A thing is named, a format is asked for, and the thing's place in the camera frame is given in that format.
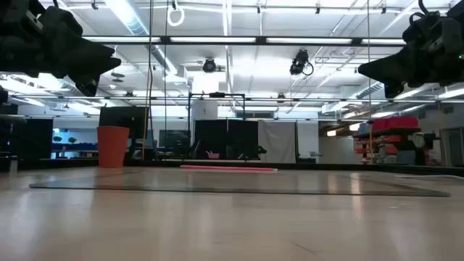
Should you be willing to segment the tall plastic cup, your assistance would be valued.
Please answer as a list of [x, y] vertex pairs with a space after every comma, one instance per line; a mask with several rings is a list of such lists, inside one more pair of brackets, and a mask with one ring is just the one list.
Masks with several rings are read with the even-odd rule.
[[122, 168], [128, 145], [129, 129], [117, 126], [97, 128], [99, 167]]

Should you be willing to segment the grey door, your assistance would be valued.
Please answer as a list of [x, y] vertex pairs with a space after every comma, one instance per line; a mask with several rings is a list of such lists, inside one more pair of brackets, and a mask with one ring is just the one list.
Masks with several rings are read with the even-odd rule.
[[464, 128], [441, 129], [442, 164], [464, 167]]

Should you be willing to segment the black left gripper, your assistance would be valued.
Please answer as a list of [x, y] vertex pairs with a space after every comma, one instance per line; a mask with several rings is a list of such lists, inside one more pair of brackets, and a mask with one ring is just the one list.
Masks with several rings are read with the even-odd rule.
[[74, 16], [51, 0], [0, 0], [0, 71], [37, 78], [72, 75], [84, 96], [95, 96], [100, 75], [121, 65], [115, 50], [83, 38]]

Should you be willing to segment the large black monitor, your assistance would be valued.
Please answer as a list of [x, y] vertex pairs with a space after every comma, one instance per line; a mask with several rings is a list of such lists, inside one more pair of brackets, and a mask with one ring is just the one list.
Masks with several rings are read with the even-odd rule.
[[102, 107], [99, 126], [124, 127], [129, 129], [129, 138], [143, 138], [148, 124], [146, 107]]

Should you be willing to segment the small black monitor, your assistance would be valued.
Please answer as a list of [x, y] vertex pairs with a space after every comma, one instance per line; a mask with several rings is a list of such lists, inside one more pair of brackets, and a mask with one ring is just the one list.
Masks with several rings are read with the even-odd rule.
[[178, 146], [188, 145], [190, 132], [188, 130], [160, 130], [159, 146], [174, 149]]

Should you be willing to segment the long horizontal metal rail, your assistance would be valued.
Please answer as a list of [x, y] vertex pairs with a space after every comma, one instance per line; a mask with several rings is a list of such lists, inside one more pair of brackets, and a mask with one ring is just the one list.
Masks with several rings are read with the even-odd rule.
[[[164, 96], [95, 96], [95, 97], [83, 97], [83, 96], [43, 96], [43, 95], [12, 95], [9, 98], [16, 99], [62, 99], [62, 100], [114, 100], [114, 101], [146, 101], [146, 100], [155, 100], [155, 101], [171, 101], [171, 102], [180, 102], [192, 100], [193, 97], [188, 98], [187, 96], [182, 97], [164, 97]], [[324, 98], [259, 98], [259, 97], [242, 97], [232, 98], [229, 96], [225, 97], [209, 97], [201, 95], [197, 97], [203, 100], [217, 100], [217, 101], [233, 101], [241, 100], [245, 102], [292, 102], [292, 103], [308, 103], [308, 102], [348, 102], [348, 103], [404, 103], [404, 104], [464, 104], [464, 99], [324, 99]]]

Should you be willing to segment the black partition panel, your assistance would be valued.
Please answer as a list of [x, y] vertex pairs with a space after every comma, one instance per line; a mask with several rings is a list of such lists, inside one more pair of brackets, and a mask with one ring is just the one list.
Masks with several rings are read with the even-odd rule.
[[227, 156], [232, 160], [258, 159], [258, 122], [229, 120]]
[[194, 146], [198, 160], [210, 160], [208, 152], [218, 154], [218, 160], [226, 159], [227, 121], [196, 120]]

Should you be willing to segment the red storage bin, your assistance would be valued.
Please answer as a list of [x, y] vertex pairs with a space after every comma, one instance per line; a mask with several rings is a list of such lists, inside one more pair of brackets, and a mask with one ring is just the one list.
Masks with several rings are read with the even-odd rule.
[[419, 128], [419, 122], [416, 117], [396, 116], [380, 118], [373, 121], [372, 131], [384, 131], [391, 129], [413, 129]]

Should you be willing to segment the overhead LED light bar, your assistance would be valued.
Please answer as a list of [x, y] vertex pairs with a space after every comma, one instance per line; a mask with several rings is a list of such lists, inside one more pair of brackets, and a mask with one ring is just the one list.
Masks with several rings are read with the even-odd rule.
[[353, 46], [401, 47], [401, 38], [271, 37], [271, 36], [84, 36], [115, 45], [239, 45], [239, 46]]

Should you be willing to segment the black storage shelf rack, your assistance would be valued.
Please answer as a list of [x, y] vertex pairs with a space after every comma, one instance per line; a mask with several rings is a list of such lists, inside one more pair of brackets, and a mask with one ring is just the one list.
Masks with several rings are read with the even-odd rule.
[[431, 164], [430, 152], [441, 138], [420, 128], [391, 128], [357, 134], [353, 139], [363, 164], [423, 166]]

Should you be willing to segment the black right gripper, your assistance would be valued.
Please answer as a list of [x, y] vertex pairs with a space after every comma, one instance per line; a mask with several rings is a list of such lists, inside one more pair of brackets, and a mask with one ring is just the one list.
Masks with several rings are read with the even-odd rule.
[[384, 96], [393, 99], [404, 84], [448, 86], [464, 81], [464, 0], [446, 15], [429, 11], [418, 0], [419, 12], [409, 17], [403, 32], [406, 47], [398, 53], [360, 65], [359, 74], [384, 84]]

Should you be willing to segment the black rectangular tube frame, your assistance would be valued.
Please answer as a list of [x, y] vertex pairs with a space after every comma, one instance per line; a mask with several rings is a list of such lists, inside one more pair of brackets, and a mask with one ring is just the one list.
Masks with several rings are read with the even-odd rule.
[[[222, 92], [214, 92], [208, 94], [201, 94], [202, 96], [209, 97], [225, 97], [229, 96], [232, 98], [245, 97], [244, 94], [226, 94]], [[196, 120], [217, 120], [218, 116], [218, 103], [217, 100], [203, 100], [197, 97], [200, 93], [189, 93], [188, 98], [193, 97], [192, 100], [188, 100], [187, 112], [188, 112], [188, 131], [190, 132], [189, 138], [189, 149], [191, 158], [197, 160], [194, 146], [194, 123]]]

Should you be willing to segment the dark table edge rail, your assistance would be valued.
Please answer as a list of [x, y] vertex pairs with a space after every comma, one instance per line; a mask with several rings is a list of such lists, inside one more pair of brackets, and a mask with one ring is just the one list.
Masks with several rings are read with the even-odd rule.
[[[39, 170], [72, 167], [96, 167], [97, 159], [40, 159], [32, 162], [0, 157], [0, 171], [9, 169], [16, 163], [20, 170]], [[233, 161], [125, 161], [126, 167], [180, 167], [182, 165], [201, 165], [219, 167], [261, 167], [279, 170], [330, 170], [330, 171], [375, 171], [385, 173], [401, 173], [411, 175], [452, 175], [464, 178], [464, 167], [437, 167], [414, 165], [348, 165], [348, 164], [317, 164], [317, 163], [260, 163]]]

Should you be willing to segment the long pink rod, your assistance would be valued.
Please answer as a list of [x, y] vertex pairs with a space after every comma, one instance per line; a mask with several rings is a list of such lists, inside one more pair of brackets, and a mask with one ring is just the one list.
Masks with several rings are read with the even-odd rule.
[[229, 166], [207, 166], [207, 165], [181, 165], [180, 168], [189, 170], [223, 170], [223, 171], [246, 171], [276, 173], [278, 169], [266, 167], [229, 167]]

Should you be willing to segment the silver ventilation duct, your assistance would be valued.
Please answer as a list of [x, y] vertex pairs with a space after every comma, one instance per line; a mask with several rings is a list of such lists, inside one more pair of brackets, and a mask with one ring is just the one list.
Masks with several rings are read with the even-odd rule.
[[[150, 37], [149, 27], [141, 20], [131, 0], [104, 0], [106, 6], [128, 29], [131, 35]], [[156, 62], [165, 74], [176, 75], [178, 68], [166, 57], [162, 48], [154, 43], [146, 44], [149, 53], [150, 66]]]

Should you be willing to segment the black cabinet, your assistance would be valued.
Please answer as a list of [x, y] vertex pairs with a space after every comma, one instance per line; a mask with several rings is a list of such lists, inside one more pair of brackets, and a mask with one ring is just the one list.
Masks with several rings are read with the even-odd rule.
[[49, 159], [53, 120], [0, 115], [0, 171], [12, 160], [36, 162]]

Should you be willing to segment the white hanging cloth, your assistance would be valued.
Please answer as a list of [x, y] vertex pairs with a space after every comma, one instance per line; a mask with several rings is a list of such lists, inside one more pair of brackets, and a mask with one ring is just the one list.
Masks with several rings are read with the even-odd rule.
[[258, 145], [266, 153], [260, 158], [266, 163], [294, 164], [297, 161], [297, 123], [259, 120]]

